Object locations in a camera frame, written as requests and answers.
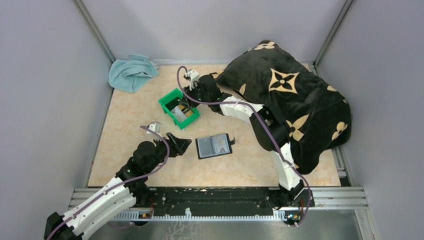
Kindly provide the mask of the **grey VIP card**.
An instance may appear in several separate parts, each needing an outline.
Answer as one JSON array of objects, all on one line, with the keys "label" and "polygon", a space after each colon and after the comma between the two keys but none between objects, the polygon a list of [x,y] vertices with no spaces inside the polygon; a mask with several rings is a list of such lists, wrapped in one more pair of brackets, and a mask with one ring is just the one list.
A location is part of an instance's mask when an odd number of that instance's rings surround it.
[{"label": "grey VIP card", "polygon": [[182,123],[187,119],[183,113],[184,110],[186,108],[183,105],[178,105],[170,111],[178,123]]}]

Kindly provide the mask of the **green plastic bin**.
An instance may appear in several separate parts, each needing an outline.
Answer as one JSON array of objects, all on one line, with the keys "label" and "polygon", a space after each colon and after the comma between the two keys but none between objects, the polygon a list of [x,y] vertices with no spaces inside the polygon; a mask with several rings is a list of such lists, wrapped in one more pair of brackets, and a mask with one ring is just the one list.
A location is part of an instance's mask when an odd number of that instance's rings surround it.
[{"label": "green plastic bin", "polygon": [[180,104],[183,96],[183,93],[178,88],[175,88],[158,100],[164,113],[170,116],[180,130],[186,128],[200,117],[200,113],[195,107],[188,109]]}]

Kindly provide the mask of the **black card holder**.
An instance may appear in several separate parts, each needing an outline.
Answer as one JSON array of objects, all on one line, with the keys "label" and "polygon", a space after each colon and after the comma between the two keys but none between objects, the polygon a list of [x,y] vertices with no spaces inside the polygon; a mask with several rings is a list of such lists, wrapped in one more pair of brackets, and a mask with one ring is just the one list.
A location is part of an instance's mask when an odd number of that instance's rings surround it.
[{"label": "black card holder", "polygon": [[195,139],[196,152],[199,160],[232,154],[232,146],[236,139],[230,139],[228,133],[221,133]]}]

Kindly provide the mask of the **white gold VIP card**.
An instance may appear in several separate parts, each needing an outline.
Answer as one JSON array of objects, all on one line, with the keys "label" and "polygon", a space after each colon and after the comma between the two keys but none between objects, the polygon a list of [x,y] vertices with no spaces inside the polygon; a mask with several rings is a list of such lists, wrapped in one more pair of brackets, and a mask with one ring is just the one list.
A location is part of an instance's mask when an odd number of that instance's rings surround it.
[{"label": "white gold VIP card", "polygon": [[213,135],[211,137],[212,150],[215,156],[232,153],[229,136],[224,134]]}]

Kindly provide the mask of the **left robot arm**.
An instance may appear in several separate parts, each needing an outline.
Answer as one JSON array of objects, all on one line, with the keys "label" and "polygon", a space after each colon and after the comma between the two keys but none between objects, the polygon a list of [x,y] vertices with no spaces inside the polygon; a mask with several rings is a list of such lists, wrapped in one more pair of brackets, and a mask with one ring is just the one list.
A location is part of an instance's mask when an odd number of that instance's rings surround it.
[{"label": "left robot arm", "polygon": [[170,158],[182,156],[191,139],[168,132],[165,137],[141,142],[126,164],[100,190],[65,213],[46,220],[45,240],[88,240],[116,215],[149,201],[148,177]]}]

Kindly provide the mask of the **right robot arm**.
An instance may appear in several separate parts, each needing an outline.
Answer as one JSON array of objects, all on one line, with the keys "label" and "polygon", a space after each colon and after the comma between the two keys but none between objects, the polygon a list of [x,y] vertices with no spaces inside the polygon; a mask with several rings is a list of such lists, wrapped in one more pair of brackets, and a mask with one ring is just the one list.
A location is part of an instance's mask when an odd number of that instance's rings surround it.
[{"label": "right robot arm", "polygon": [[280,110],[274,105],[249,103],[222,92],[211,74],[200,76],[191,70],[183,77],[189,85],[182,89],[181,104],[188,109],[207,105],[214,113],[249,123],[258,144],[273,157],[283,196],[295,200],[304,190],[305,182],[295,168],[290,128]]}]

